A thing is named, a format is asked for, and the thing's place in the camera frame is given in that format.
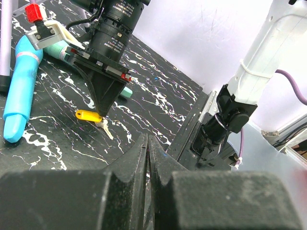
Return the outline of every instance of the blue highlighter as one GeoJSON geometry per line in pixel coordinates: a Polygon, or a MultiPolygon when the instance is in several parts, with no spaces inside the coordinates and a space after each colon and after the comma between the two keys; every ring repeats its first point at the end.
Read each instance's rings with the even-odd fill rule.
{"type": "Polygon", "coordinates": [[[29,121],[38,66],[43,50],[35,50],[24,35],[16,49],[16,64],[6,100],[3,137],[10,143],[20,140],[29,121]]]}

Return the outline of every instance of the yellow keychain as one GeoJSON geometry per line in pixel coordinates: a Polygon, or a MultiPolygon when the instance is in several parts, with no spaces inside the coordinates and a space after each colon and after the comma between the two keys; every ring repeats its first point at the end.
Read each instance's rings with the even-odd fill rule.
{"type": "Polygon", "coordinates": [[[92,121],[92,122],[101,122],[102,117],[99,116],[98,113],[86,111],[86,110],[78,110],[76,112],[76,118],[84,121],[92,121]]]}

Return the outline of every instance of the marble tabletop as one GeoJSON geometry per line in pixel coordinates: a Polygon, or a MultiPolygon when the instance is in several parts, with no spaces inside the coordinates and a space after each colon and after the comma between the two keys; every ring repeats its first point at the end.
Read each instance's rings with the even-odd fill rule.
{"type": "MultiPolygon", "coordinates": [[[[43,5],[49,19],[63,24],[80,19],[68,0],[47,0],[43,5]]],[[[14,48],[30,23],[25,15],[13,18],[12,23],[13,70],[14,48]]],[[[71,31],[76,36],[84,33],[80,26],[71,31]]],[[[95,111],[81,76],[44,55],[37,72],[31,118],[18,143],[3,139],[4,121],[0,120],[0,176],[24,170],[102,169],[125,153],[141,133],[155,135],[167,149],[201,87],[136,37],[131,39],[121,64],[131,69],[133,80],[128,87],[133,95],[130,99],[118,98],[108,113],[109,130],[114,136],[111,140],[94,123],[75,117],[79,109],[95,111]]],[[[5,96],[0,97],[1,114],[5,100],[5,96]]]]}

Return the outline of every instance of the red cap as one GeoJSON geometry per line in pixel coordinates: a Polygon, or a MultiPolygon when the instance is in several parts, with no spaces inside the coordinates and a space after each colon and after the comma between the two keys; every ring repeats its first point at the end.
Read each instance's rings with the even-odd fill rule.
{"type": "Polygon", "coordinates": [[[124,80],[126,80],[126,81],[131,81],[131,77],[129,76],[129,78],[127,78],[125,73],[123,73],[123,74],[121,75],[121,78],[124,79],[124,80]]]}
{"type": "Polygon", "coordinates": [[[30,23],[33,23],[35,21],[40,21],[40,20],[43,20],[43,16],[42,14],[40,13],[40,10],[39,10],[39,5],[37,4],[30,4],[28,5],[26,8],[25,8],[25,13],[28,17],[28,21],[30,23]]]}

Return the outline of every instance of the white backdrop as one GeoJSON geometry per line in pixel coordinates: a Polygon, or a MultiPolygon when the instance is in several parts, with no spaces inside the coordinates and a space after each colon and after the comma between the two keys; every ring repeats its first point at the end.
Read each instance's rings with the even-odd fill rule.
{"type": "MultiPolygon", "coordinates": [[[[209,93],[228,82],[257,35],[272,0],[152,0],[134,31],[139,39],[209,93]]],[[[307,97],[307,44],[292,50],[280,66],[307,97]]],[[[276,74],[252,116],[273,131],[307,113],[291,85],[276,74]]]]}

